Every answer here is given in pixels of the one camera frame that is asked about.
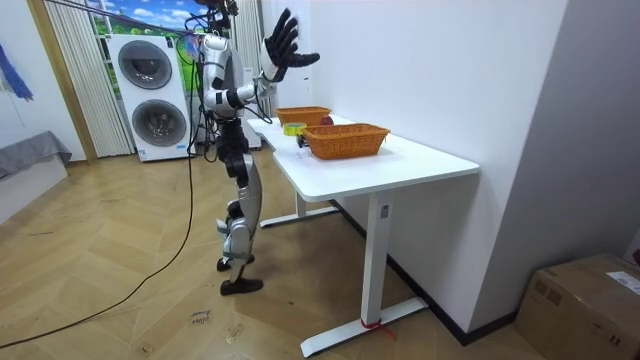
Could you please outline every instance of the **table leg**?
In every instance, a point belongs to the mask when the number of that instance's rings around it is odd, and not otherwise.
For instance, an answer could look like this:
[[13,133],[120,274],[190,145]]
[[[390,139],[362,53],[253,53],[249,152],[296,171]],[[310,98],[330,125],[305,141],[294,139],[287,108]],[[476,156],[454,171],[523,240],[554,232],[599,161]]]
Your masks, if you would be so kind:
[[[393,192],[381,191],[369,195],[367,245],[360,310],[360,318],[367,325],[375,324],[378,321],[386,324],[427,307],[422,299],[416,297],[388,309],[380,310],[392,209]],[[371,330],[363,327],[360,321],[352,321],[303,341],[300,344],[302,354],[309,357]]]
[[295,206],[296,206],[295,214],[280,216],[273,219],[262,220],[260,221],[260,227],[266,228],[274,225],[288,224],[290,222],[294,222],[302,219],[308,219],[308,218],[312,218],[319,215],[332,214],[338,211],[338,209],[334,206],[307,211],[307,203],[300,196],[300,194],[298,194],[297,191],[295,192]]

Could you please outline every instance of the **black baseboard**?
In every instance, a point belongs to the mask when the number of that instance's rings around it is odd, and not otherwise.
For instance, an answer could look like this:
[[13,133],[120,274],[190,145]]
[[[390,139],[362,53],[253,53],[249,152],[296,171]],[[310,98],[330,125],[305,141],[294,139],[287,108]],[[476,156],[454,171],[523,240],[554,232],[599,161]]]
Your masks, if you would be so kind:
[[[340,205],[337,201],[331,200],[331,204],[340,210],[340,213],[344,218],[353,226],[353,228],[362,235],[363,238],[367,238],[367,231],[358,224],[358,222]],[[509,325],[516,319],[517,312],[507,314],[501,318],[498,318],[484,326],[481,326],[471,332],[465,332],[456,324],[455,321],[436,303],[429,294],[418,283],[409,276],[409,274],[398,264],[391,255],[387,254],[387,264],[393,271],[400,276],[400,278],[409,286],[409,288],[419,297],[421,297],[428,305],[433,314],[440,320],[447,330],[460,342],[462,346],[467,346],[472,342],[483,338],[492,332]]]

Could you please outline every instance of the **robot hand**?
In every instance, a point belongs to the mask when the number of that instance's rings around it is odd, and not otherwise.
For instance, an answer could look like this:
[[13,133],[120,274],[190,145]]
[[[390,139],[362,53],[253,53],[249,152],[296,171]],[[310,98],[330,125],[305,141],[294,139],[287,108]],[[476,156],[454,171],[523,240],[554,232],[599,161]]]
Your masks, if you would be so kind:
[[273,29],[273,34],[265,38],[260,51],[262,76],[269,82],[280,82],[290,67],[305,67],[320,60],[320,54],[297,54],[298,37],[296,18],[291,18],[291,11],[285,9]]

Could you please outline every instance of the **cardboard box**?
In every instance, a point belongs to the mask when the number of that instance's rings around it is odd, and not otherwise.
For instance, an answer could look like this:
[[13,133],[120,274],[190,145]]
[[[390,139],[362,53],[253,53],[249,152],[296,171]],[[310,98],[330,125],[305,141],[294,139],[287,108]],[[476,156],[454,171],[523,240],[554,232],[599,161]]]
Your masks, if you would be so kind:
[[638,280],[639,267],[611,255],[538,270],[516,329],[547,360],[640,359]]

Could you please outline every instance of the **white washing machine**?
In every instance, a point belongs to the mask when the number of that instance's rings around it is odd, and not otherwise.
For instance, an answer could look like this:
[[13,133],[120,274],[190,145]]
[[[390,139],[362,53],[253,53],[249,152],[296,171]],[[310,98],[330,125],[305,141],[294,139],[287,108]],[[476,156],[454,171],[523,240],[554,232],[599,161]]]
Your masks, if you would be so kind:
[[187,157],[192,125],[173,40],[107,35],[106,42],[140,160]]

